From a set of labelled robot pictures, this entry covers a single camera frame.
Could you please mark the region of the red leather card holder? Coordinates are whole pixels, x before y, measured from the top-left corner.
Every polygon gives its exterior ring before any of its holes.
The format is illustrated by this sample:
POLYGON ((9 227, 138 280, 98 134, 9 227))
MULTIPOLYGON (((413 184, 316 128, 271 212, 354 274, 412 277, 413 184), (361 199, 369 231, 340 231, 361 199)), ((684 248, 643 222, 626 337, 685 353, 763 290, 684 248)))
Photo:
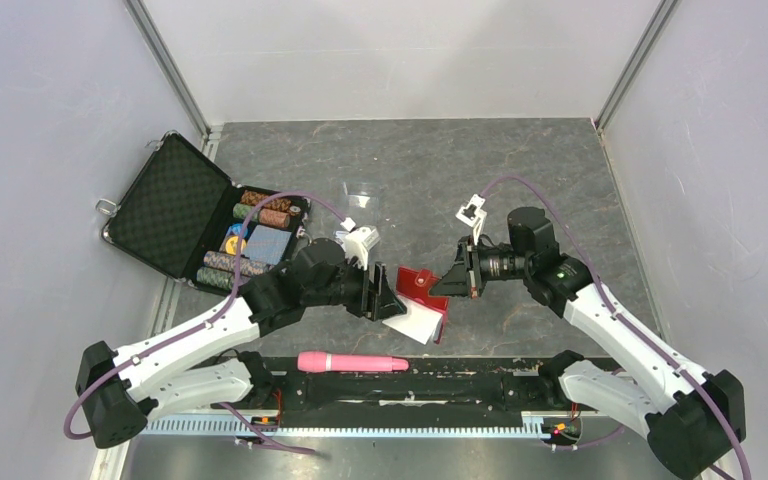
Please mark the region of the red leather card holder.
POLYGON ((449 299, 432 296, 430 290, 439 278, 428 269, 400 266, 397 272, 397 298, 407 312, 383 321, 387 327, 423 345, 439 344, 448 318, 449 299))

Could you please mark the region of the clear plastic card box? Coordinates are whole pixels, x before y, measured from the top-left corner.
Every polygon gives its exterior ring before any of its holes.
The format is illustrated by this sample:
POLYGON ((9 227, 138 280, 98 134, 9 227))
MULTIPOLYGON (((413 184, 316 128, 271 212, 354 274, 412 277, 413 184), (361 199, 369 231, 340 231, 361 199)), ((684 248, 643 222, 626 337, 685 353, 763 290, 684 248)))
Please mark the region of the clear plastic card box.
POLYGON ((371 182, 345 181, 341 184, 338 210, 355 222, 356 227, 378 227, 383 189, 371 182))

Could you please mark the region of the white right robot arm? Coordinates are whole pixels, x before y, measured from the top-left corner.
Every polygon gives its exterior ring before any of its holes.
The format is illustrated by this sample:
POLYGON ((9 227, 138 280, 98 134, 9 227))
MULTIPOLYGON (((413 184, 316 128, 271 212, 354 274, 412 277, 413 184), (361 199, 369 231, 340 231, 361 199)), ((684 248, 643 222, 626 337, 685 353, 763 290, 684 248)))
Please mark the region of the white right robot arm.
POLYGON ((432 295, 478 298, 491 281, 521 281, 534 301, 594 340, 628 376, 564 351, 539 369, 545 405, 583 404, 609 416, 645 439, 680 479, 696 478, 728 452, 746 461, 739 450, 746 438, 744 389, 733 374, 708 372, 649 330, 585 262, 562 253, 544 210, 512 210, 508 242, 483 243, 481 201, 457 212, 471 232, 458 241, 453 265, 432 295))

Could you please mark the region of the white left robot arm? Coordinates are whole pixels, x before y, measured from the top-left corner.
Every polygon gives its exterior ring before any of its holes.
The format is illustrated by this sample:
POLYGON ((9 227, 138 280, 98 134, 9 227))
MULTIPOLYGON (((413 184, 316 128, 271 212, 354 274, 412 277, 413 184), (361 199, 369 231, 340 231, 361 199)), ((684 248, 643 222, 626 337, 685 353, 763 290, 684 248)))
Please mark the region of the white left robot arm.
POLYGON ((274 381, 253 355, 206 367, 208 358, 299 322, 312 307, 342 306, 370 321, 407 313, 381 263, 363 266, 335 241, 317 239, 292 259, 250 278, 227 300, 155 337, 112 348, 99 341, 81 357, 76 404, 64 421, 72 440, 120 445, 151 421, 210 404, 266 405, 274 381))

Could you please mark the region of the blue playing card deck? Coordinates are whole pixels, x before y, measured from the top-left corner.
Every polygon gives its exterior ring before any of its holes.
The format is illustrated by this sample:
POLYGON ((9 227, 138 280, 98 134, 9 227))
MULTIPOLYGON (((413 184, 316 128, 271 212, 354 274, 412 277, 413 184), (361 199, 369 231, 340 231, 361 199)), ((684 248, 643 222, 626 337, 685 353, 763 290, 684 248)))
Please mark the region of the blue playing card deck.
POLYGON ((282 260, 291 238, 289 231, 258 225, 248 237, 242 255, 254 261, 276 265, 282 260))

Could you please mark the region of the pink cylindrical wand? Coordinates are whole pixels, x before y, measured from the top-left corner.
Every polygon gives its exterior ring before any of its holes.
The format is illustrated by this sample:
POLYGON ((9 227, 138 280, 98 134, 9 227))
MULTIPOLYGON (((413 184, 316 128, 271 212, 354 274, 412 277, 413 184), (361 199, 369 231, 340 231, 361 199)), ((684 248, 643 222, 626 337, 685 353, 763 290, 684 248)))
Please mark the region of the pink cylindrical wand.
POLYGON ((406 359, 391 356, 333 354, 324 351, 305 351, 297 356, 297 368, 307 373, 391 373, 407 371, 409 367, 406 359))

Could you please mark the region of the green and brown chip stack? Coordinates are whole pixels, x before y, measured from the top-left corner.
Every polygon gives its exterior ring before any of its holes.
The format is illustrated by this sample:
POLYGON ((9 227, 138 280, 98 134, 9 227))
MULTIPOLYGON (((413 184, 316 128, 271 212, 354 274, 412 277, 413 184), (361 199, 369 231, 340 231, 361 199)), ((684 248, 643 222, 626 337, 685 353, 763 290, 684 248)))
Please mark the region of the green and brown chip stack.
MULTIPOLYGON (((244 220, 253 210, 252 205, 239 203, 232 208, 232 215, 236 219, 244 220)), ((251 220, 269 227, 286 229, 290 226, 291 216, 286 212, 261 208, 254 212, 251 220)))

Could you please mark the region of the yellow poker chip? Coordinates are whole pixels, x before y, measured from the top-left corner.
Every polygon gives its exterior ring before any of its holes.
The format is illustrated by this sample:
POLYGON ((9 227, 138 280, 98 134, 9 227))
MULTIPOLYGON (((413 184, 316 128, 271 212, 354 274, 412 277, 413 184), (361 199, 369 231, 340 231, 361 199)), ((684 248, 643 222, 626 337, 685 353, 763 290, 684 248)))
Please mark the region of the yellow poker chip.
POLYGON ((246 247, 246 240, 239 235, 230 235, 224 239, 222 251, 228 255, 237 255, 246 247))

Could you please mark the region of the purple poker chip stack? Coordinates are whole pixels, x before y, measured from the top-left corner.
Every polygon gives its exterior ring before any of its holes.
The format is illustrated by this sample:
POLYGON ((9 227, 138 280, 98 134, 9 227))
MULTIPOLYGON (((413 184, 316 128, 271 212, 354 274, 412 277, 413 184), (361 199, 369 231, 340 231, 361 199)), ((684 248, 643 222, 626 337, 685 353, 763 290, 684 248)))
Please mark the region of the purple poker chip stack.
POLYGON ((246 277, 258 276, 273 268, 271 264, 262 261, 246 257, 237 259, 235 255, 215 251, 208 251, 204 255, 203 264, 205 267, 230 273, 239 270, 240 274, 246 277))

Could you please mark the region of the blue poker chip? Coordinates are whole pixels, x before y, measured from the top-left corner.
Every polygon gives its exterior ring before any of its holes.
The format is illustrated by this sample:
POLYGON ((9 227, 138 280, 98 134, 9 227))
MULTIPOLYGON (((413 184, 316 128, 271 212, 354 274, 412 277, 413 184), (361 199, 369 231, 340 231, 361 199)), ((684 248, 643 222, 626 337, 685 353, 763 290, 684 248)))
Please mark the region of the blue poker chip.
POLYGON ((248 235, 248 228, 243 227, 241 223, 231 225, 226 232, 227 237, 241 236, 242 238, 245 238, 247 235, 248 235))

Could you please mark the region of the green poker chip stack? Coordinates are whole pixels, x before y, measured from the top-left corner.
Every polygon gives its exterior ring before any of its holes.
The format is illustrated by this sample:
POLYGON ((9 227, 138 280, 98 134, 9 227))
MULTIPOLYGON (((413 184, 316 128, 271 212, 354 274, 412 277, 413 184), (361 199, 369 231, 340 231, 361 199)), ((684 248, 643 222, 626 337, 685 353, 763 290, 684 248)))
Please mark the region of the green poker chip stack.
POLYGON ((202 267, 196 272, 197 282, 226 292, 234 288, 235 279, 233 272, 210 267, 202 267))

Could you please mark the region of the black poker chip case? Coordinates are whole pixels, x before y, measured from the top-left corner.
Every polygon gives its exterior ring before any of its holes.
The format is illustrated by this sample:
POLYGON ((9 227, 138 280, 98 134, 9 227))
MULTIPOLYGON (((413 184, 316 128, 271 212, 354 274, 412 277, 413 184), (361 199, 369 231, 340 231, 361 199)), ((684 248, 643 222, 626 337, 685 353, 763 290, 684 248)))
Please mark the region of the black poker chip case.
POLYGON ((311 203, 299 196, 276 198, 272 190, 234 182, 196 146, 176 131, 165 133, 153 146, 145 165, 102 229, 102 238, 167 277, 211 294, 229 292, 196 281, 208 251, 221 252, 228 228, 248 228, 246 240, 258 222, 236 219, 239 203, 289 213, 292 238, 281 261, 299 242, 311 203))

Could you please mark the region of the toothed aluminium rail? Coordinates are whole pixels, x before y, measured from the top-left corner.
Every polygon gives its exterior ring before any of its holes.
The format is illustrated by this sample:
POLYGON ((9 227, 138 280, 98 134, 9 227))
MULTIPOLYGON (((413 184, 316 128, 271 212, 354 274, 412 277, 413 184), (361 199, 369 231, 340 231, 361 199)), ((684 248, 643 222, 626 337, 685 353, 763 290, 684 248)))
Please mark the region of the toothed aluminium rail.
MULTIPOLYGON (((415 438, 415 439, 536 439, 550 440, 562 436, 559 422, 537 416, 522 415, 515 426, 491 427, 287 427, 261 426, 267 437, 299 438, 415 438)), ((146 436, 200 436, 255 439, 257 435, 234 415, 226 413, 185 413, 163 417, 148 424, 146 436)))

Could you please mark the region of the right aluminium frame post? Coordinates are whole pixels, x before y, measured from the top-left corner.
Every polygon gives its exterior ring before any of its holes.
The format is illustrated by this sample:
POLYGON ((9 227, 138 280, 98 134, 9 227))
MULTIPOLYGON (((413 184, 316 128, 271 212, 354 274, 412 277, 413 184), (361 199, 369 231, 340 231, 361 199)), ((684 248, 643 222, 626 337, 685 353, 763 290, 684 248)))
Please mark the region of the right aluminium frame post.
POLYGON ((652 49, 681 4, 679 0, 661 0, 638 39, 619 77, 612 87, 598 116, 593 120, 596 132, 602 136, 616 115, 628 90, 645 65, 652 49))

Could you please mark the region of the aluminium frame post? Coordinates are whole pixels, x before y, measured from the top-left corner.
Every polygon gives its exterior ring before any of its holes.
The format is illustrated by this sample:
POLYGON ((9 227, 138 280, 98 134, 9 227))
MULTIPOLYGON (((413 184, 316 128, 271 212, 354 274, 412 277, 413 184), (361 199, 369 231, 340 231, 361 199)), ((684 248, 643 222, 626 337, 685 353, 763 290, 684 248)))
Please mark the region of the aluminium frame post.
POLYGON ((619 77, 612 87, 598 116, 593 120, 596 132, 602 136, 616 115, 628 90, 645 65, 652 49, 681 4, 679 0, 661 0, 638 39, 619 77))
POLYGON ((123 3, 191 124, 203 139, 207 139, 211 134, 211 126, 198 106, 147 5, 142 0, 124 0, 123 3))

